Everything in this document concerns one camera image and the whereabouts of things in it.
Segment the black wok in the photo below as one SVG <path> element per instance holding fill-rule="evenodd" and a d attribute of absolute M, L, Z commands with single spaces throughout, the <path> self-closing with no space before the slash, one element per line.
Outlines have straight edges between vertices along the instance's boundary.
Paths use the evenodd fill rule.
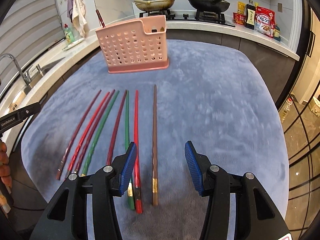
<path fill-rule="evenodd" d="M 222 13 L 228 10 L 230 3 L 225 0 L 188 0 L 191 6 L 200 11 Z"/>

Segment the white countertop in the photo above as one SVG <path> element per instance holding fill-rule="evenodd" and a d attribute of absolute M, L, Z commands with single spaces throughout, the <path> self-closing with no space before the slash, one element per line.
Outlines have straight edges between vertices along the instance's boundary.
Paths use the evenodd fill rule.
<path fill-rule="evenodd" d="M 241 37 L 251 41 L 255 41 L 272 49 L 281 52 L 284 55 L 292 57 L 295 60 L 299 60 L 299 56 L 290 50 L 283 43 L 271 39 L 262 33 L 245 28 L 242 25 L 236 25 L 236 27 L 229 27 L 224 25 L 203 23 L 203 22 L 192 22 L 192 21 L 167 21 L 167 29 L 188 29 L 188 30 L 202 30 L 228 34 L 232 36 Z M 99 47 L 99 41 L 97 36 L 94 35 L 86 38 L 82 43 L 71 48 L 67 51 L 62 51 L 66 46 L 66 42 L 59 43 L 53 49 L 49 50 L 46 54 L 41 56 L 35 63 L 40 62 L 40 66 L 51 63 L 59 58 L 63 58 L 57 65 L 55 65 L 28 93 L 26 98 L 23 100 L 19 108 L 30 105 L 32 103 L 40 101 L 48 90 L 58 81 L 72 66 L 74 66 L 79 60 L 88 55 L 94 49 Z M 6 94 L 0 104 L 0 115 L 7 114 L 8 103 L 11 103 L 14 96 L 23 88 L 24 82 L 20 77 L 18 81 L 12 86 L 9 92 Z M 23 127 L 23 123 L 11 128 L 3 134 L 2 140 L 7 144 L 7 153 L 10 155 L 16 138 Z"/>
<path fill-rule="evenodd" d="M 248 29 L 243 25 L 235 24 L 236 27 L 225 26 L 214 23 L 195 22 L 195 21 L 167 21 L 167 29 L 185 29 L 185 30 L 198 30 L 208 31 L 215 33 L 228 34 L 240 38 L 244 38 L 250 41 L 255 41 L 259 44 L 265 45 L 269 48 L 275 49 L 282 54 L 299 61 L 300 57 L 292 51 L 284 43 L 272 39 L 262 33 Z"/>

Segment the metal screw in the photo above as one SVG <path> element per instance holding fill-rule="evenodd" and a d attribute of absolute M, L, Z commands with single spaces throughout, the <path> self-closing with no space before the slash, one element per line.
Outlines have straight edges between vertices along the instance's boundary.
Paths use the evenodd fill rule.
<path fill-rule="evenodd" d="M 211 165 L 210 170 L 219 171 L 219 167 L 217 165 Z"/>
<path fill-rule="evenodd" d="M 110 172 L 110 171 L 112 171 L 112 167 L 111 167 L 111 166 L 105 166 L 105 167 L 103 168 L 103 171 L 104 171 L 104 172 Z"/>
<path fill-rule="evenodd" d="M 254 178 L 254 175 L 251 173 L 251 172 L 247 172 L 245 174 L 245 176 L 248 178 L 248 179 L 253 179 Z"/>
<path fill-rule="evenodd" d="M 75 180 L 75 179 L 77 178 L 77 174 L 72 173 L 72 174 L 69 175 L 68 178 L 69 178 L 70 180 Z"/>

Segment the chopstick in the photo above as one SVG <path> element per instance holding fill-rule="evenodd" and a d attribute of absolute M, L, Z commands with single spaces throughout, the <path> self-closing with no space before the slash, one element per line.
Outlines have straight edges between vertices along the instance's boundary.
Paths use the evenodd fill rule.
<path fill-rule="evenodd" d="M 141 189 L 140 189 L 140 166 L 139 166 L 139 133 L 138 133 L 138 100 L 139 92 L 136 90 L 136 99 L 134 105 L 134 142 L 137 145 L 137 157 L 134 164 L 134 203 L 136 212 L 142 213 Z"/>
<path fill-rule="evenodd" d="M 111 93 L 111 95 L 110 95 L 110 98 L 113 96 L 114 92 L 115 92 L 115 90 L 112 91 L 112 93 Z M 84 158 L 84 156 L 85 156 L 85 153 L 87 152 L 89 143 L 90 143 L 91 138 L 92 138 L 92 136 L 93 136 L 93 133 L 94 133 L 94 131 L 96 130 L 96 128 L 97 128 L 97 126 L 98 126 L 98 124 L 99 124 L 99 121 L 100 121 L 100 119 L 101 119 L 101 117 L 102 117 L 105 109 L 106 109 L 107 106 L 108 106 L 108 103 L 109 103 L 109 100 L 103 105 L 103 107 L 102 107 L 102 109 L 100 110 L 97 118 L 95 119 L 95 122 L 94 122 L 93 126 L 91 127 L 90 133 L 89 133 L 89 135 L 88 135 L 88 137 L 87 137 L 87 140 L 86 140 L 86 142 L 85 142 L 85 144 L 84 144 L 84 147 L 82 148 L 82 152 L 81 152 L 81 154 L 80 154 L 80 156 L 79 156 L 79 160 L 78 160 L 78 162 L 77 162 L 77 165 L 76 165 L 76 168 L 75 168 L 75 170 L 74 170 L 74 173 L 78 173 L 78 171 L 79 171 L 79 169 L 80 169 L 80 167 L 81 167 L 81 164 L 82 164 L 82 162 L 83 162 L 83 158 Z"/>
<path fill-rule="evenodd" d="M 90 119 L 90 122 L 88 123 L 87 127 L 85 128 L 85 130 L 84 130 L 84 132 L 83 132 L 83 134 L 82 134 L 82 136 L 81 136 L 81 138 L 80 138 L 80 141 L 79 141 L 79 143 L 78 143 L 78 146 L 77 146 L 77 148 L 76 148 L 76 150 L 75 150 L 75 152 L 74 152 L 74 154 L 73 154 L 73 156 L 72 156 L 72 159 L 71 159 L 71 161 L 70 161 L 66 178 L 67 178 L 67 177 L 69 176 L 69 174 L 71 173 L 72 168 L 73 168 L 73 165 L 75 164 L 76 159 L 77 159 L 77 156 L 78 156 L 78 153 L 79 153 L 79 151 L 80 151 L 80 149 L 81 149 L 82 143 L 83 143 L 83 141 L 84 141 L 84 139 L 85 139 L 85 137 L 86 137 L 86 135 L 87 135 L 87 133 L 88 133 L 88 131 L 89 131 L 89 129 L 90 129 L 93 121 L 94 121 L 94 119 L 96 118 L 97 114 L 99 113 L 99 110 L 101 109 L 101 107 L 102 107 L 102 105 L 103 105 L 103 102 L 106 100 L 106 98 L 108 97 L 109 94 L 110 94 L 110 92 L 108 92 L 108 93 L 105 95 L 105 97 L 103 98 L 103 100 L 100 102 L 100 104 L 99 104 L 99 106 L 97 107 L 96 111 L 93 113 L 93 115 L 92 115 L 92 117 L 91 117 L 91 119 Z"/>
<path fill-rule="evenodd" d="M 122 97 L 120 108 L 119 108 L 118 115 L 116 118 L 116 123 L 113 128 L 106 165 L 111 165 L 113 149 L 115 148 L 115 142 L 116 142 L 116 137 L 117 137 L 118 128 L 119 128 L 119 122 L 120 122 L 121 113 L 122 113 L 122 109 L 123 109 L 123 105 L 124 105 L 124 101 L 125 101 L 126 96 L 127 96 L 127 90 L 124 92 L 124 95 Z"/>
<path fill-rule="evenodd" d="M 158 205 L 158 149 L 157 149 L 157 86 L 153 91 L 152 129 L 152 204 Z"/>
<path fill-rule="evenodd" d="M 109 116 L 109 113 L 111 111 L 111 108 L 113 107 L 113 104 L 115 103 L 116 99 L 117 99 L 117 96 L 119 94 L 119 90 L 115 93 L 114 97 L 112 98 L 112 100 L 110 101 L 110 105 L 108 106 L 108 108 L 106 109 L 106 112 L 104 114 L 104 116 L 102 117 L 101 119 L 101 122 L 100 122 L 100 125 L 97 129 L 97 133 L 96 135 L 94 136 L 93 138 L 93 142 L 92 142 L 92 145 L 91 145 L 91 148 L 89 150 L 89 153 L 88 153 L 88 156 L 87 156 L 87 159 L 85 160 L 85 163 L 84 163 L 84 167 L 83 167 L 83 170 L 82 170 L 82 174 L 81 176 L 86 176 L 87 175 L 87 172 L 88 172 L 88 168 L 89 168 L 89 165 L 91 163 L 91 158 L 92 158 L 92 155 L 93 155 L 93 152 L 94 152 L 94 149 L 97 145 L 97 142 L 99 140 L 99 137 L 100 137 L 100 134 L 102 132 L 102 129 L 104 127 L 104 124 L 106 123 L 106 120 Z"/>
<path fill-rule="evenodd" d="M 130 144 L 129 137 L 129 91 L 127 92 L 127 99 L 125 102 L 125 134 L 124 134 L 124 150 L 127 151 Z M 132 191 L 132 175 L 130 178 L 130 182 L 128 185 L 128 204 L 131 210 L 134 210 L 134 199 L 133 199 L 133 191 Z"/>
<path fill-rule="evenodd" d="M 104 25 L 104 22 L 103 22 L 103 19 L 102 19 L 102 17 L 101 17 L 101 14 L 100 14 L 99 10 L 96 10 L 96 13 L 97 13 L 97 15 L 98 15 L 99 21 L 101 22 L 102 27 L 106 27 L 106 26 Z"/>
<path fill-rule="evenodd" d="M 70 152 L 70 150 L 71 150 L 71 147 L 72 147 L 72 145 L 73 145 L 73 143 L 74 143 L 74 141 L 75 141 L 75 139 L 76 139 L 76 136 L 77 136 L 77 134 L 78 134 L 78 132 L 79 132 L 79 130 L 80 130 L 80 128 L 81 128 L 81 126 L 82 126 L 85 118 L 87 117 L 87 115 L 88 115 L 91 107 L 93 106 L 94 102 L 97 100 L 97 98 L 98 98 L 98 96 L 100 95 L 100 93 L 101 93 L 101 89 L 100 89 L 99 92 L 96 94 L 96 96 L 93 98 L 93 100 L 91 101 L 91 103 L 90 103 L 90 105 L 88 106 L 87 110 L 84 112 L 84 115 L 82 116 L 82 118 L 81 118 L 78 126 L 76 127 L 76 129 L 75 129 L 75 131 L 74 131 L 74 133 L 73 133 L 73 135 L 72 135 L 72 137 L 71 137 L 71 140 L 70 140 L 70 142 L 69 142 L 69 144 L 68 144 L 68 146 L 67 146 L 67 148 L 66 148 L 66 151 L 65 151 L 65 153 L 64 153 L 64 155 L 63 155 L 63 157 L 62 157 L 62 160 L 61 160 L 60 165 L 59 165 L 59 168 L 58 168 L 58 172 L 57 172 L 57 176 L 56 176 L 56 179 L 57 179 L 57 180 L 60 180 L 60 178 L 61 178 L 62 170 L 63 170 L 63 168 L 64 168 L 64 166 L 65 166 L 65 164 L 66 164 L 66 160 L 67 160 L 67 158 L 68 158 L 68 155 L 69 155 L 69 152 Z"/>

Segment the gray roller blind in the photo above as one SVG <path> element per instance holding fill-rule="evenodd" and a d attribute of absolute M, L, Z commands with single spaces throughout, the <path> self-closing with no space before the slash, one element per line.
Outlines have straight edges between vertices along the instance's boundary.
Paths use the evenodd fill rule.
<path fill-rule="evenodd" d="M 11 53 L 22 67 L 63 37 L 54 0 L 16 0 L 0 25 L 0 55 Z M 9 59 L 0 62 L 0 91 L 17 72 Z"/>

